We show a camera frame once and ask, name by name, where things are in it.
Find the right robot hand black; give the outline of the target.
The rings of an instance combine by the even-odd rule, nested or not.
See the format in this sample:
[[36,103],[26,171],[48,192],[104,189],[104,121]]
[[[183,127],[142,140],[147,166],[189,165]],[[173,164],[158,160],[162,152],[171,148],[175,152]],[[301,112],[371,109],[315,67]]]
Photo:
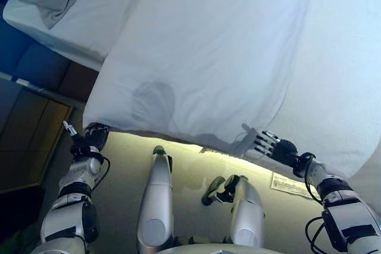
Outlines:
[[281,139],[276,134],[266,130],[256,135],[254,149],[289,167],[294,167],[297,162],[298,151],[296,146],[285,139]]

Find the left robot hand black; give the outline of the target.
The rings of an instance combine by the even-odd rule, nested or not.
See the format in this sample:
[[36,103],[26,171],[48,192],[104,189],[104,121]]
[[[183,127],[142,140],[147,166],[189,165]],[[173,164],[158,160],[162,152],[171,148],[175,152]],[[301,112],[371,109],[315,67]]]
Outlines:
[[67,121],[63,121],[63,126],[73,141],[70,152],[74,156],[87,155],[91,152],[100,153],[105,146],[110,130],[106,125],[92,123],[86,128],[85,134],[81,135]]

